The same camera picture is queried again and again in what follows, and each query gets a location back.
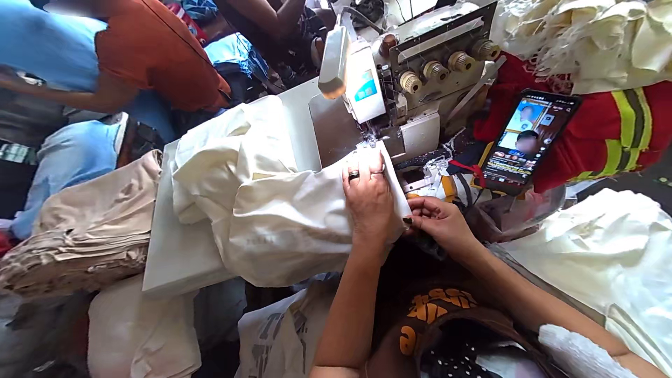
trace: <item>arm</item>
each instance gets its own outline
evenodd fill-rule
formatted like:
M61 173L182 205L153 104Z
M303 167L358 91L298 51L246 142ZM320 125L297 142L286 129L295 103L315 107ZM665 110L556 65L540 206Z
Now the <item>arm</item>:
M356 165L348 170L357 170ZM360 369L371 351L378 275L393 202L385 177L370 173L382 171L379 153L362 157L359 171L360 177L351 181L348 171L343 171L343 189L354 223L353 246L315 352L311 378L361 377Z
M97 90L93 93L83 91L59 91L49 87L30 85L22 78L6 75L0 78L0 87L20 93L30 94L45 100L51 100L72 108L91 110L100 113L114 113L133 100L138 88L125 81L101 71L98 76Z
M413 228L432 235L453 260L477 277L525 327L533 331L544 324L563 327L592 340L639 377L665 377L603 327L533 285L492 255L473 236L455 205L433 197L412 198L409 205L413 210Z
M215 0L217 6L224 2L271 36L283 38L296 28L306 0L287 0L277 12L266 0Z

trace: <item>denim fabric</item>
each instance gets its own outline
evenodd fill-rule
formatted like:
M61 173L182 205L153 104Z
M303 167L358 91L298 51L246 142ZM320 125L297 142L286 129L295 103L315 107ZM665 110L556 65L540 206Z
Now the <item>denim fabric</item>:
M30 236L33 222L49 196L114 170L114 140L119 127L96 120L80 122L65 126L44 141L25 210L12 221L11 231L16 237Z
M194 20L209 20L217 16L217 5L212 0L182 0L182 7Z
M205 47L205 51L215 66L219 63L235 63L240 66L241 71L247 77L251 77L254 73L261 78L268 78L266 61L250 41L240 33L231 34L210 43Z

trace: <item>sewing machine light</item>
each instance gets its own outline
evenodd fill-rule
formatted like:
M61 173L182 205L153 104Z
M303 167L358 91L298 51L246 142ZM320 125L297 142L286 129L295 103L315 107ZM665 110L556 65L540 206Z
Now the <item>sewing machine light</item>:
M336 25L327 33L317 87L325 98L333 100L345 93L347 55L350 39L345 26Z

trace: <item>smartphone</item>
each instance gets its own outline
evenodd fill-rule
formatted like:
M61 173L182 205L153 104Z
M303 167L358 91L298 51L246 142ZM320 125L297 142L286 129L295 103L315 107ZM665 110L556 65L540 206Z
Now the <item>smartphone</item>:
M578 96L525 89L492 147L475 184L517 196L581 105Z

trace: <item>reflective stripe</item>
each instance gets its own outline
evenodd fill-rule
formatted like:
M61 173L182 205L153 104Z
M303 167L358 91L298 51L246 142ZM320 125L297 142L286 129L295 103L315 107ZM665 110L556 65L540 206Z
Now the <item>reflective stripe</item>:
M604 165L604 169L599 174L599 177L613 176L618 173L618 165L621 162L621 156L623 154L621 141L617 139L606 139L604 142L607 144L607 162Z
M616 101L616 108L621 116L621 143L623 146L631 146L635 112L624 91L613 91L612 97Z
M648 101L646 100L646 95L644 95L643 88L635 88L635 93L637 93L637 98L639 99L640 104L642 105L642 110L644 113L644 132L642 133L642 141L639 143L638 148L640 150L648 149L648 144L651 142L651 133L653 131L653 117L651 116L651 108L648 106Z
M651 141L653 119L642 88L613 91L621 118L620 139L607 139L607 157L601 171L581 172L573 181L613 176L636 168L641 151Z
M623 129L623 123L621 122L621 142L623 147L639 148L639 144L642 142L642 136L644 134L644 109L634 90L626 89L623 93L628 99L632 111L634 111L634 122L630 124L630 128L633 130Z

